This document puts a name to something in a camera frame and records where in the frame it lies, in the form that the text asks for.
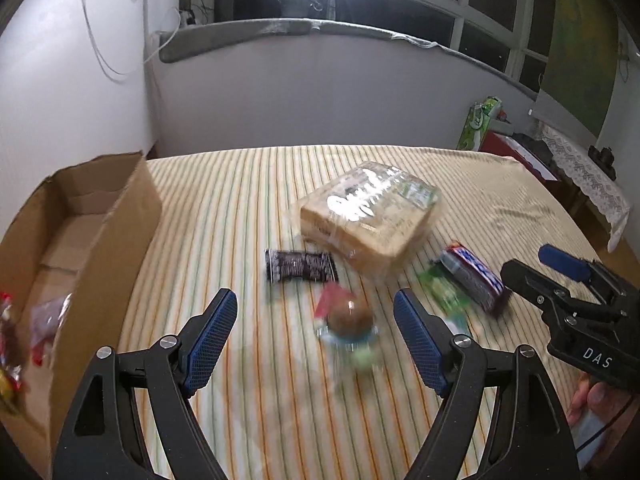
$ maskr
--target blue gripper pad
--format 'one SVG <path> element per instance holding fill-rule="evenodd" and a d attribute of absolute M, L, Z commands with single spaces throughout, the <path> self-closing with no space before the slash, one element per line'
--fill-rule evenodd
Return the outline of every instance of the blue gripper pad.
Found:
<path fill-rule="evenodd" d="M 538 251 L 538 259 L 541 264 L 557 270 L 574 282 L 588 282 L 591 278 L 591 269 L 585 260 L 575 258 L 553 245 L 545 244 Z"/>
<path fill-rule="evenodd" d="M 204 313 L 192 317 L 180 332 L 182 348 L 186 350 L 180 356 L 180 367 L 186 374 L 182 387 L 186 398 L 209 382 L 237 316 L 236 295 L 221 288 Z"/>
<path fill-rule="evenodd" d="M 422 322 L 417 308 L 424 310 L 417 299 L 411 301 L 402 290 L 396 293 L 394 318 L 396 318 L 396 324 L 409 353 L 414 359 L 415 367 L 418 368 L 424 385 L 444 397 L 449 391 L 450 384 L 442 370 L 442 353 Z"/>

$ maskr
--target metal screw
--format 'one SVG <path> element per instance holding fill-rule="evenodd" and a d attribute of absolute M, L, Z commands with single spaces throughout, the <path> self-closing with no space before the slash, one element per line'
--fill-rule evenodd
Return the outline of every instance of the metal screw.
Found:
<path fill-rule="evenodd" d="M 178 339 L 175 335 L 166 335 L 160 340 L 160 346 L 162 348 L 172 348 L 176 345 Z"/>
<path fill-rule="evenodd" d="M 110 346 L 102 346 L 98 348 L 98 351 L 95 353 L 98 359 L 104 359 L 105 357 L 109 357 L 111 355 L 111 347 Z"/>
<path fill-rule="evenodd" d="M 524 357 L 533 357 L 536 354 L 536 351 L 529 345 L 522 345 L 520 347 L 520 354 Z"/>
<path fill-rule="evenodd" d="M 453 342 L 460 348 L 469 348 L 472 339 L 468 335 L 459 334 L 453 338 Z"/>

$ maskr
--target human hand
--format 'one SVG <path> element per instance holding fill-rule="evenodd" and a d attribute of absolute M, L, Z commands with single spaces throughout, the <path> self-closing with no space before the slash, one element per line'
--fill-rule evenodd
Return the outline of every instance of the human hand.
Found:
<path fill-rule="evenodd" d="M 583 372 L 566 414 L 569 426 L 575 425 L 587 409 L 607 424 L 624 407 L 631 395 L 625 390 L 613 388 L 605 383 L 597 383 L 593 386 L 591 384 L 590 376 Z M 604 443 L 591 460 L 592 466 L 599 467 L 609 457 L 635 417 L 639 404 L 640 399 L 634 399 L 625 413 L 607 430 Z"/>

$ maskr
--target wire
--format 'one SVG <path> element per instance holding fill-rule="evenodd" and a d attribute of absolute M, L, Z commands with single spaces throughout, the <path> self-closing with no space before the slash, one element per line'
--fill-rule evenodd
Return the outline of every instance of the wire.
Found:
<path fill-rule="evenodd" d="M 198 9 L 201 12 L 204 19 L 206 20 L 204 24 L 207 25 L 209 23 L 209 15 L 207 14 L 207 11 L 204 10 L 204 8 L 198 4 L 191 4 L 191 9 L 193 10 L 194 8 Z"/>
<path fill-rule="evenodd" d="M 156 48 L 146 59 L 143 60 L 143 62 L 136 67 L 134 70 L 131 70 L 130 72 L 119 72 L 116 69 L 114 69 L 108 62 L 107 60 L 104 58 L 102 52 L 100 51 L 100 48 L 98 47 L 97 41 L 95 40 L 95 36 L 94 36 L 94 32 L 93 29 L 91 28 L 91 23 L 89 22 L 89 15 L 87 13 L 86 10 L 86 0 L 80 0 L 81 4 L 82 4 L 82 13 L 84 14 L 84 22 L 86 23 L 86 30 L 87 33 L 89 35 L 89 40 L 91 41 L 91 46 L 94 50 L 95 56 L 98 59 L 98 63 L 100 64 L 100 68 L 102 69 L 102 72 L 104 73 L 105 76 L 107 76 L 109 79 L 114 80 L 113 77 L 111 77 L 106 70 L 104 69 L 104 67 L 107 67 L 109 70 L 111 70 L 114 74 L 117 74 L 119 76 L 124 76 L 127 77 L 133 73 L 136 73 L 138 70 L 140 70 L 143 66 L 146 65 L 146 63 L 148 63 L 156 54 L 158 54 L 158 52 L 160 52 L 164 47 L 166 47 L 169 42 L 175 37 L 175 35 L 178 33 L 178 30 L 180 29 L 180 10 L 177 7 L 171 7 L 172 9 L 175 10 L 175 12 L 178 14 L 178 25 L 177 27 L 175 27 L 174 32 L 172 33 L 172 35 L 169 37 L 168 40 L 166 40 L 163 44 L 159 45 L 158 48 Z"/>
<path fill-rule="evenodd" d="M 202 3 L 202 6 L 207 9 L 207 10 L 213 10 L 213 7 L 207 7 L 207 4 L 204 2 L 204 0 L 200 0 Z"/>
<path fill-rule="evenodd" d="M 622 406 L 622 409 L 619 412 L 617 412 L 616 415 L 614 415 L 613 418 L 607 424 L 605 424 L 602 428 L 600 428 L 593 435 L 591 435 L 587 440 L 585 440 L 582 444 L 580 444 L 580 446 L 578 446 L 578 449 L 575 450 L 576 454 L 580 453 L 591 442 L 596 440 L 601 434 L 603 434 L 611 426 L 613 426 L 616 423 L 616 421 L 623 415 L 623 413 L 625 413 L 626 410 L 629 409 L 629 406 L 631 406 L 631 403 L 634 402 L 635 398 L 636 398 L 636 396 L 630 396 L 629 400 L 626 402 L 626 404 L 624 406 Z"/>

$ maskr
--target plastic bag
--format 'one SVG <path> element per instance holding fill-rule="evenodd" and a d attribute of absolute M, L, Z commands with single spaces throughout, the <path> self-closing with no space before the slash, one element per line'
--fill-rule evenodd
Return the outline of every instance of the plastic bag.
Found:
<path fill-rule="evenodd" d="M 322 290 L 314 313 L 316 335 L 333 352 L 334 380 L 371 370 L 380 360 L 378 327 L 369 305 L 337 283 Z"/>
<path fill-rule="evenodd" d="M 444 313 L 442 318 L 453 334 L 471 336 L 466 311 L 471 302 L 468 296 L 448 276 L 441 263 L 435 263 L 418 276 L 420 284 L 429 291 Z"/>
<path fill-rule="evenodd" d="M 424 242 L 440 202 L 438 188 L 421 179 L 363 162 L 299 200 L 292 216 L 303 237 L 333 248 L 357 271 L 385 279 Z"/>
<path fill-rule="evenodd" d="M 501 108 L 502 101 L 497 97 L 488 97 L 484 102 L 473 105 L 466 116 L 456 149 L 478 152 L 489 129 L 489 122 L 498 116 Z"/>
<path fill-rule="evenodd" d="M 31 309 L 31 360 L 42 366 L 47 343 L 53 341 L 65 317 L 71 294 L 45 301 Z"/>
<path fill-rule="evenodd" d="M 12 319 L 12 298 L 0 292 L 0 402 L 15 411 L 15 399 L 22 387 L 23 356 Z"/>

